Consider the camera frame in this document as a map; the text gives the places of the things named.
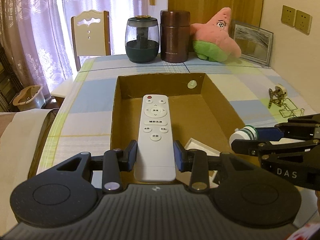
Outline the person's right hand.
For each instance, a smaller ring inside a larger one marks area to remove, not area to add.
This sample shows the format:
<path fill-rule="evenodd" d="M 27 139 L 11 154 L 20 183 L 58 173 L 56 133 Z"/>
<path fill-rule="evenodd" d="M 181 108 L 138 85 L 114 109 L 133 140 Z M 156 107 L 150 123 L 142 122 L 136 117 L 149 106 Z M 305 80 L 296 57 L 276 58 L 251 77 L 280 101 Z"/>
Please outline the person's right hand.
<path fill-rule="evenodd" d="M 320 206 L 320 192 L 319 191 L 315 191 L 315 195 L 317 197 L 317 205 Z"/>

